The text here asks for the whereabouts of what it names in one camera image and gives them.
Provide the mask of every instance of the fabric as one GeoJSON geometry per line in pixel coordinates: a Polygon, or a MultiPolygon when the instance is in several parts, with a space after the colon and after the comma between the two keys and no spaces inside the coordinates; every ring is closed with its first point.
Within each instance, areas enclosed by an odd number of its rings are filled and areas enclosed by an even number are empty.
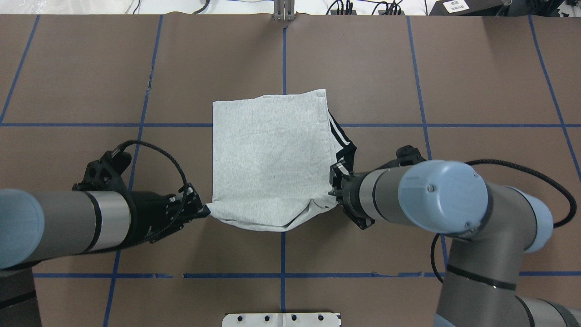
{"type": "Polygon", "coordinates": [[[211,215],[244,229],[293,229],[337,205],[329,167],[342,157],[352,164],[354,151],[325,90],[214,102],[211,215]]]}

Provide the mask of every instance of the blue joint cap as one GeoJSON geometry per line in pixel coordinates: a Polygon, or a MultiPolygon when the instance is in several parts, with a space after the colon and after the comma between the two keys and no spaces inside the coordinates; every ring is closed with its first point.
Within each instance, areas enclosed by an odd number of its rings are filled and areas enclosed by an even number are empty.
{"type": "Polygon", "coordinates": [[[43,233],[44,213],[36,198],[21,190],[0,190],[0,269],[26,260],[43,233]]]}
{"type": "Polygon", "coordinates": [[[531,244],[525,250],[525,253],[539,251],[553,235],[553,215],[543,201],[537,199],[534,196],[530,196],[514,187],[510,188],[520,193],[529,202],[530,207],[535,213],[535,219],[537,222],[537,234],[533,244],[531,244]]]}
{"type": "Polygon", "coordinates": [[[417,226],[434,233],[464,233],[480,225],[488,207],[482,177],[458,161],[420,162],[401,178],[400,206],[417,226]]]}

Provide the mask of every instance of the towel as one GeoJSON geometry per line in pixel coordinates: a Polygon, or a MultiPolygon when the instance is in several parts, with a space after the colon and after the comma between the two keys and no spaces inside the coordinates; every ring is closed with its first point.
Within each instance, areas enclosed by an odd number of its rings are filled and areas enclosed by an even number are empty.
{"type": "Polygon", "coordinates": [[[239,228],[285,232],[337,205],[329,167],[356,147],[325,90],[213,104],[211,215],[239,228]]]}

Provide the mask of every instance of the white mounting plate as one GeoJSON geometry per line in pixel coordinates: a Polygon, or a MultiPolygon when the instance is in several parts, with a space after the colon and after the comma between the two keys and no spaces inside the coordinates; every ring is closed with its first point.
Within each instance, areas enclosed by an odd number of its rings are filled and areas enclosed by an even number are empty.
{"type": "Polygon", "coordinates": [[[222,327],[341,327],[341,314],[317,313],[269,313],[229,314],[222,320],[222,327]]]}

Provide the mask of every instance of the white bracket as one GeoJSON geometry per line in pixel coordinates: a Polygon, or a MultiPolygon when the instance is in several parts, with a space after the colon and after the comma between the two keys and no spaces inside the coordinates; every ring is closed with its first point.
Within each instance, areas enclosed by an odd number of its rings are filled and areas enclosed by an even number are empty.
{"type": "Polygon", "coordinates": [[[229,314],[222,327],[341,327],[341,314],[229,314]]]}
{"type": "Polygon", "coordinates": [[[274,20],[295,20],[295,0],[274,0],[274,20]]]}

